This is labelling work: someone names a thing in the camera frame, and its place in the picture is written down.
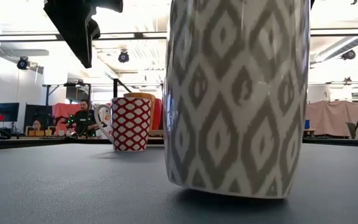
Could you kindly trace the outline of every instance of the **blue object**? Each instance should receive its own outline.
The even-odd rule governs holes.
[[[310,129],[310,120],[305,120],[305,129]]]

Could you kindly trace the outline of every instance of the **black shirt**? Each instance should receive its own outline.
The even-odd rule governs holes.
[[[96,124],[96,120],[94,119],[94,110],[89,110],[89,115],[87,114],[87,111],[77,111],[74,114],[74,119],[76,123],[75,132],[77,134],[85,134],[85,131],[88,132],[89,136],[96,135],[96,130],[92,129],[88,131],[88,126]]]

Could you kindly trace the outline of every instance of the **man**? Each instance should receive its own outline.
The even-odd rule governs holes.
[[[88,111],[88,100],[81,100],[80,106],[81,110],[77,111],[74,115],[74,123],[76,124],[75,132],[82,135],[88,133],[88,136],[95,137],[98,124],[96,124],[96,120],[94,119],[94,110]]]

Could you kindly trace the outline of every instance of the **mug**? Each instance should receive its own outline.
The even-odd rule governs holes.
[[[144,151],[149,139],[151,107],[152,102],[145,98],[118,97],[111,100],[111,106],[98,105],[94,117],[114,151]],[[103,128],[98,116],[102,108],[109,111],[111,134]]]
[[[303,134],[309,0],[172,1],[164,86],[174,184],[284,198]]]

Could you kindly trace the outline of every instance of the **ceiling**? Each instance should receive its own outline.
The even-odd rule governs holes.
[[[98,22],[101,32],[166,32],[171,0],[124,0],[124,12],[118,14],[107,9],[98,9],[93,18]],[[358,2],[353,0],[316,0],[311,11],[311,28],[348,28],[358,27]],[[51,34],[56,33],[43,10],[44,0],[0,0],[0,34]],[[343,47],[345,37],[313,37],[310,43],[311,60],[321,52],[335,47]],[[162,81],[165,66],[165,40],[109,40],[94,42],[98,65],[102,70],[116,73],[124,83],[158,83]],[[9,52],[18,50],[62,51],[70,54],[70,78],[87,79],[89,82],[110,82],[99,72],[84,69],[72,55],[64,42],[3,43],[0,50]],[[128,63],[117,61],[121,50],[127,50]],[[335,56],[313,65],[310,70],[311,82],[325,80],[343,80],[351,76],[358,79],[358,46],[354,48],[357,57],[354,60],[339,60]],[[32,56],[40,65],[48,56]]]

